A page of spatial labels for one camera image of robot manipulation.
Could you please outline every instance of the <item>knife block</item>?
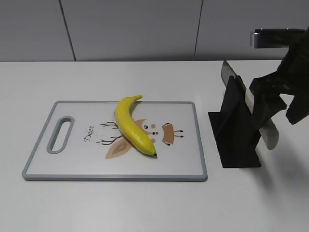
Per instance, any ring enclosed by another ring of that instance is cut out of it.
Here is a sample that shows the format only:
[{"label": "knife block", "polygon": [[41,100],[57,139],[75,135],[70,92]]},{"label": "knife block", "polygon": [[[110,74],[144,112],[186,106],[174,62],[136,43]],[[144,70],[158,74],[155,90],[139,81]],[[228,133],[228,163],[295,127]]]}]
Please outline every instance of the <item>knife block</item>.
[{"label": "knife block", "polygon": [[240,82],[230,77],[220,112],[209,112],[223,168],[261,167],[255,147],[261,137],[252,123]]}]

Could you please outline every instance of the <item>deer illustration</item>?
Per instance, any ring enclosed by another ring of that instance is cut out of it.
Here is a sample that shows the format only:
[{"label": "deer illustration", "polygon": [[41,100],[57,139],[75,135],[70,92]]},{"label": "deer illustration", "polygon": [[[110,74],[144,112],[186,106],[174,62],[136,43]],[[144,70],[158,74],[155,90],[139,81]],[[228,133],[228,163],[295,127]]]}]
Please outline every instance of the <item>deer illustration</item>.
[{"label": "deer illustration", "polygon": [[[138,127],[147,135],[158,135],[159,132],[149,132],[147,131],[147,129],[149,129],[148,125],[144,125],[143,126],[143,122],[145,121],[145,119],[140,119],[135,121],[135,123],[138,125]],[[101,124],[104,127],[108,127],[111,126],[113,127],[112,129],[118,129],[118,125],[115,122],[109,121],[106,123]],[[150,127],[152,129],[155,128],[155,124],[150,125]],[[179,138],[183,138],[183,135],[175,135],[175,132],[183,132],[183,130],[174,130],[173,128],[173,124],[170,123],[166,123],[162,126],[163,128],[163,140],[162,142],[168,146],[170,146],[171,144],[174,144],[174,137],[179,137]],[[111,148],[109,149],[108,153],[106,154],[106,159],[111,159],[111,158],[116,158],[118,156],[121,156],[123,154],[125,154],[126,152],[128,152],[131,147],[132,144],[123,136],[120,135],[118,137],[111,137],[111,140],[100,140],[97,141],[96,143],[101,143],[102,145],[111,145]]]}]

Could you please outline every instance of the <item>yellow banana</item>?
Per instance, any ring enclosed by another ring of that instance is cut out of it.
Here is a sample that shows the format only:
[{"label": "yellow banana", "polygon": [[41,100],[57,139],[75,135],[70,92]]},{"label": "yellow banana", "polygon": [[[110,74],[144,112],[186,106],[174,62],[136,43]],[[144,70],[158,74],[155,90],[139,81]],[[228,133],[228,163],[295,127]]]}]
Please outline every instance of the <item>yellow banana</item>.
[{"label": "yellow banana", "polygon": [[142,95],[135,97],[123,98],[116,107],[115,119],[120,132],[142,153],[156,156],[156,151],[153,142],[150,138],[136,125],[130,109],[134,103],[141,99]]}]

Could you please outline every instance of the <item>knife blade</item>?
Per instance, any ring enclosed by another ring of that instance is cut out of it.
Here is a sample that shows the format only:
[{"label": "knife blade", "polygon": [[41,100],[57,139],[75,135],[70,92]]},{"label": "knife blade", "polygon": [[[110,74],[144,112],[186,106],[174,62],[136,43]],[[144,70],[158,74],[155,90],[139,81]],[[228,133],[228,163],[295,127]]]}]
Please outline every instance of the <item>knife blade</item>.
[{"label": "knife blade", "polygon": [[[222,78],[222,81],[225,87],[227,86],[227,82],[230,76],[233,76],[235,79],[237,79],[240,82],[243,90],[245,91],[245,99],[244,99],[245,103],[249,111],[252,114],[253,106],[254,106],[254,95],[251,93],[249,89],[246,88],[241,77],[238,76],[235,73],[235,71],[232,69],[232,67],[229,65],[229,63],[226,60],[224,60],[222,68],[221,68],[221,78]],[[270,119],[259,129],[259,131],[260,131],[261,137],[264,140],[266,147],[269,150],[274,149],[279,140],[279,132],[274,122]]]}]

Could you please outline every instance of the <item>white cutting board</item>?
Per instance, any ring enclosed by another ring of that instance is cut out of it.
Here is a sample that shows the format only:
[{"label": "white cutting board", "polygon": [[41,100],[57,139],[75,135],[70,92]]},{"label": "white cutting board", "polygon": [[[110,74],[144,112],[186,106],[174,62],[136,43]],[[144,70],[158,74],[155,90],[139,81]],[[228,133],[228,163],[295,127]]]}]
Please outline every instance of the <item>white cutting board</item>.
[{"label": "white cutting board", "polygon": [[[135,104],[132,117],[153,140],[157,158],[140,153],[121,137],[114,124],[117,103],[56,102],[23,177],[26,180],[133,181],[204,181],[207,178],[192,102],[141,101]],[[65,147],[57,153],[49,149],[49,143],[61,118],[71,118],[71,131]]]}]

